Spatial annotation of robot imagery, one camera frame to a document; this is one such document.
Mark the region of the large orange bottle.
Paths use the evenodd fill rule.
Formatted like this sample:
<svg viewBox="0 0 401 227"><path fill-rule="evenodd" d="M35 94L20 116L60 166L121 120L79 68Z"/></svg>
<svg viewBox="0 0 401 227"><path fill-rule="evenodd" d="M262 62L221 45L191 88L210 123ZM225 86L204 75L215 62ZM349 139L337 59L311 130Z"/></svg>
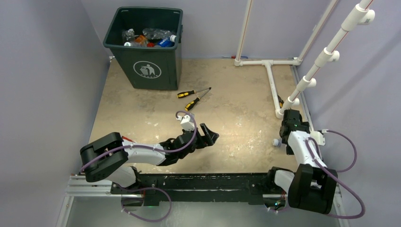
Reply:
<svg viewBox="0 0 401 227"><path fill-rule="evenodd" d="M143 36L139 35L135 40L134 40L134 46L135 47L147 47L148 46L148 39Z"/></svg>

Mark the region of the large clear bottle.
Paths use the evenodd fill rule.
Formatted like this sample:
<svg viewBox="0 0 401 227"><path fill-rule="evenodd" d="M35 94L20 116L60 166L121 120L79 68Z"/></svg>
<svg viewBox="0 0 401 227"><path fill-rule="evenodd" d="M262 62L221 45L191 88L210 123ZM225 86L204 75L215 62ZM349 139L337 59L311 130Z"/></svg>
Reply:
<svg viewBox="0 0 401 227"><path fill-rule="evenodd" d="M122 40L123 42L133 42L135 40L135 31L134 29L124 30L122 32Z"/></svg>

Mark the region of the crushed clear bottle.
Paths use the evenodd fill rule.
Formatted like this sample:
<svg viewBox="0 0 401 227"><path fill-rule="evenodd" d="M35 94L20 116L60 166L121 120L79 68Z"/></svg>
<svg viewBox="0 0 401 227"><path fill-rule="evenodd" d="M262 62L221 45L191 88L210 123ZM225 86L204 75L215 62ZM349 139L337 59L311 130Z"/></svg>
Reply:
<svg viewBox="0 0 401 227"><path fill-rule="evenodd" d="M142 33L148 40L167 39L171 41L171 37L176 36L176 33L170 30L159 29L159 28L144 28L142 30Z"/></svg>

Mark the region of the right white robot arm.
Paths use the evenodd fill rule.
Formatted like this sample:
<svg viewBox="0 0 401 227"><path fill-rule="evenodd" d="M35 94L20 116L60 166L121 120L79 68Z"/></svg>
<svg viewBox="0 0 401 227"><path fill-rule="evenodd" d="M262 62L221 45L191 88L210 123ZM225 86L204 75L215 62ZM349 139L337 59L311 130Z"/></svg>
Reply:
<svg viewBox="0 0 401 227"><path fill-rule="evenodd" d="M331 176L337 176L337 172L323 170L326 165L310 143L309 123L302 120L298 110L285 110L279 135L286 153L295 156L298 167L295 172L273 167L265 180L266 188L270 192L286 192L291 208L329 214L337 185Z"/></svg>

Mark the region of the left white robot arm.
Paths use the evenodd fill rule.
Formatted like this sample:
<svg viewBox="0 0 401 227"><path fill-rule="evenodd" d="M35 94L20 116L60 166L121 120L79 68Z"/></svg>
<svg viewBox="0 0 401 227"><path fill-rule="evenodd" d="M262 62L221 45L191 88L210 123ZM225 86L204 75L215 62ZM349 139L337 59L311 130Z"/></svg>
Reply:
<svg viewBox="0 0 401 227"><path fill-rule="evenodd" d="M80 173L89 183L109 180L128 193L136 193L141 187L139 172L135 167L127 167L127 163L173 165L197 149L213 146L219 138L204 123L196 127L187 122L181 127L182 134L177 138L152 145L134 142L118 132L109 133L80 149Z"/></svg>

